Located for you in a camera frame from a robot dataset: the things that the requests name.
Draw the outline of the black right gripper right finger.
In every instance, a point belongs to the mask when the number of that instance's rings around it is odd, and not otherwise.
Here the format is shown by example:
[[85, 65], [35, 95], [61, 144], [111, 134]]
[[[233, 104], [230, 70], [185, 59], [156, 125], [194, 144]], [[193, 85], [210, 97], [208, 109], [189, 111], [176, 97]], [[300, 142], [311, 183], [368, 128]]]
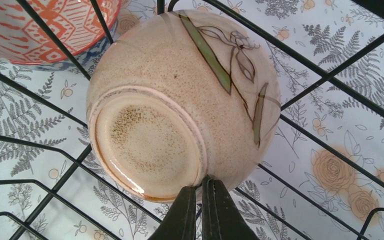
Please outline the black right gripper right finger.
[[209, 175], [202, 181], [202, 238], [204, 240], [257, 240], [223, 182]]

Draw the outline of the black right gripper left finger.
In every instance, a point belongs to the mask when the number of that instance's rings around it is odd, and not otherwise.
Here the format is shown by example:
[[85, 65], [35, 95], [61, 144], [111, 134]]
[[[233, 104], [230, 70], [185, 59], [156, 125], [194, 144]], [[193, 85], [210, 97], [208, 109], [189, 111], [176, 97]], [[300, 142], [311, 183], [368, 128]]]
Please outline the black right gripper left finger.
[[184, 186], [150, 240], [194, 240], [196, 234], [196, 190]]

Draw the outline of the beige bowl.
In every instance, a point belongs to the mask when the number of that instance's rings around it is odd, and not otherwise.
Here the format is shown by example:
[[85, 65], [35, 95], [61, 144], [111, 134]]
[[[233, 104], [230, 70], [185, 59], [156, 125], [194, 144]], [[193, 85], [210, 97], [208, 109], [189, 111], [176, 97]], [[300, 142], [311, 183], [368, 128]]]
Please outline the beige bowl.
[[124, 190], [171, 203], [206, 176], [233, 190], [255, 170], [281, 112], [264, 47], [224, 16], [180, 9], [124, 33], [92, 75], [92, 150]]

